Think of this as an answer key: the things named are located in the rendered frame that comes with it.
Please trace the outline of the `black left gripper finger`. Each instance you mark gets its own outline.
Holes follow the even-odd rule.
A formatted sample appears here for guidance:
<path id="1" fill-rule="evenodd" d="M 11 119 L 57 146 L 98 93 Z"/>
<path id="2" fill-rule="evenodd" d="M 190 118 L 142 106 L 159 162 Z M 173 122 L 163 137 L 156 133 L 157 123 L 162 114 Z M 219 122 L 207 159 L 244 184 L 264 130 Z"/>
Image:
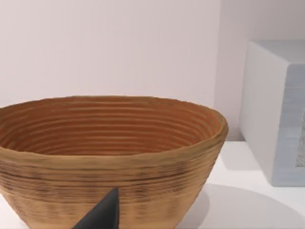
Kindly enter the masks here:
<path id="1" fill-rule="evenodd" d="M 74 229 L 119 229 L 119 190 L 113 188 Z"/>

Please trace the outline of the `brown woven basket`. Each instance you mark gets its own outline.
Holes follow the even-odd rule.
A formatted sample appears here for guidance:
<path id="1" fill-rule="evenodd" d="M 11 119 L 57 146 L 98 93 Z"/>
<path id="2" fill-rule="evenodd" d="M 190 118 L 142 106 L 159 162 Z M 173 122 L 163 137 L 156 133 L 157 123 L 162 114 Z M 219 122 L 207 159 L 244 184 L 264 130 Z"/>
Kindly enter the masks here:
<path id="1" fill-rule="evenodd" d="M 0 195 L 30 229 L 71 229 L 111 189 L 120 229 L 175 229 L 228 134 L 176 99 L 69 96 L 0 107 Z"/>

